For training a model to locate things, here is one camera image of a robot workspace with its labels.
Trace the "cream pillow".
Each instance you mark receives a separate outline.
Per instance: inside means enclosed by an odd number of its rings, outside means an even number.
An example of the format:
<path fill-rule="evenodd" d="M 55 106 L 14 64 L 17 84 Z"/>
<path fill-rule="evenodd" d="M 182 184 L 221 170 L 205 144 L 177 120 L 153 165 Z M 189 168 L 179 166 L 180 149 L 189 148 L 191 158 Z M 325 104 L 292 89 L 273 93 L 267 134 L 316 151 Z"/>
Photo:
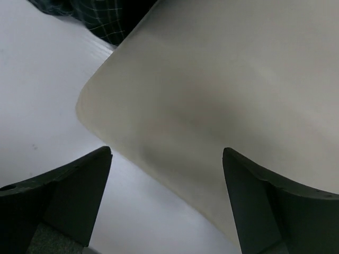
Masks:
<path fill-rule="evenodd" d="M 76 113 L 240 248 L 224 149 L 338 195 L 338 1 L 159 1 Z"/>

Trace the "dark checked pillowcase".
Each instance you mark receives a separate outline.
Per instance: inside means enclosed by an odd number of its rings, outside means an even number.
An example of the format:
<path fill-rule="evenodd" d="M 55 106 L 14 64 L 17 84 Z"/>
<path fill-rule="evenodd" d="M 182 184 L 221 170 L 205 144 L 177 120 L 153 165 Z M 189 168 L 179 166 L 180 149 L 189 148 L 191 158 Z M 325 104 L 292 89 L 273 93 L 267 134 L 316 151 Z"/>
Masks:
<path fill-rule="evenodd" d="M 48 15 L 73 17 L 96 37 L 118 46 L 156 0 L 35 0 L 30 3 Z"/>

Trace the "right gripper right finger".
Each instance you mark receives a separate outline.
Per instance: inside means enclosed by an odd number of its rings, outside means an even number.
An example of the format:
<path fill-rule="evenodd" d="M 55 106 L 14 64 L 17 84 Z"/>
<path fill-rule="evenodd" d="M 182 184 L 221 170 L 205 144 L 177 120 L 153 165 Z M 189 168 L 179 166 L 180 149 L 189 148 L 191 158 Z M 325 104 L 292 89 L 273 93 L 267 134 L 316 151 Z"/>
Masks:
<path fill-rule="evenodd" d="M 222 164 L 242 253 L 338 253 L 338 195 L 226 148 Z"/>

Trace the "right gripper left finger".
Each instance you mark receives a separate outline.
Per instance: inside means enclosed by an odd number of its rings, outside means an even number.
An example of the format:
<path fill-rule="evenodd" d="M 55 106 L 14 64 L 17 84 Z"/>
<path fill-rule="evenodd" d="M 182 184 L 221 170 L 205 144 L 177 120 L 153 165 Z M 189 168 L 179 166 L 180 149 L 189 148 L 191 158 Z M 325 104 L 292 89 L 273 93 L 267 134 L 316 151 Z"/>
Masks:
<path fill-rule="evenodd" d="M 1 187 L 1 253 L 82 253 L 112 162 L 100 147 L 64 166 Z"/>

